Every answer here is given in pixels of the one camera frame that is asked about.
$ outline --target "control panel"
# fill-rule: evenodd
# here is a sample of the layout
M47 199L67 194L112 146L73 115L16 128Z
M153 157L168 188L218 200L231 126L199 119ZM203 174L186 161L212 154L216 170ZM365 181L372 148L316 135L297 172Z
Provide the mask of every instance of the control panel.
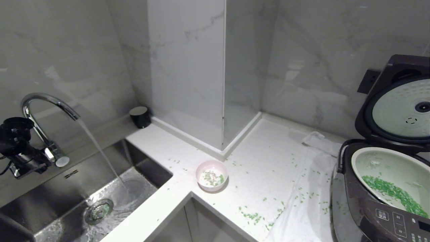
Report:
M381 235L393 241L430 242L430 219L424 218L386 204L366 201L367 217Z

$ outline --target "white bowl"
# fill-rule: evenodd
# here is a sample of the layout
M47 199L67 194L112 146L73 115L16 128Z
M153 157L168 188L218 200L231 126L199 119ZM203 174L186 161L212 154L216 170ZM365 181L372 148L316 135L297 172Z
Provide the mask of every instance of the white bowl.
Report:
M201 180L200 178L202 174L204 172L207 172L208 170L212 170L212 171L216 171L216 173L220 173L220 175L223 176L224 180L220 184L217 184L215 186L208 184L207 181ZM196 170L197 183L203 190L207 192L216 192L221 190L225 186L227 179L228 179L227 167L221 161L215 161L215 160L205 161L197 167L197 170Z
M372 189L363 176L379 177L393 183L406 191L430 214L430 167L411 156L379 147L359 149L353 154L351 161L358 179L379 200L405 210L399 200Z

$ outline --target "white countertop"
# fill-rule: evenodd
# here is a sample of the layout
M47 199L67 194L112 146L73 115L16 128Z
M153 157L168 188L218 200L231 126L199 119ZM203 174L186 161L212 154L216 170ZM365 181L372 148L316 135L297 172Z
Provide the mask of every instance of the white countertop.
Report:
M173 177L102 242L152 238L191 196L233 228L243 230L238 232L247 239L263 242L292 192L300 167L296 164L306 155L301 140L312 131L315 129L265 115L226 159L229 181L215 194L201 190L195 178L197 166L213 157L153 124L128 136L130 143ZM344 140L322 133L336 142ZM261 216L258 222L244 216L255 213Z

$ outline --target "button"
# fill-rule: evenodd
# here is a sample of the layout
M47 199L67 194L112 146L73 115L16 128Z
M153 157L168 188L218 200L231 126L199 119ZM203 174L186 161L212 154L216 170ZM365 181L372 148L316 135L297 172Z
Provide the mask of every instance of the button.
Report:
M388 217L388 213L386 211L376 209L376 216L383 220L387 220L387 221L390 220L390 218Z
M394 232L395 232L397 235L399 235L399 236L402 236L402 237L405 237L405 238L406 238L406 228L405 228L405 226L404 226L404 225L399 225L399 224L394 223Z
M405 220L403 219L403 215L398 213L393 213L393 219L395 223L398 223L400 225L405 225Z

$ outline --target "chrome faucet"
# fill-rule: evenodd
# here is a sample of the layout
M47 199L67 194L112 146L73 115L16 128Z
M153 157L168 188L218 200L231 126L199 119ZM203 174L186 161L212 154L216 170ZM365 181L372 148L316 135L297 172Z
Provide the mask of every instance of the chrome faucet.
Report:
M43 150L44 155L49 159L50 162L55 162L56 166L63 167L69 163L69 158L63 154L61 149L55 144L54 141L48 138L48 136L36 122L34 116L31 114L30 103L37 99L47 101L56 105L57 107L61 108L61 110L63 110L65 113L67 113L74 121L78 120L80 116L67 103L46 93L30 93L26 95L21 101L21 108L24 117L34 122L34 131L36 131L37 135L40 137L40 139L46 146Z

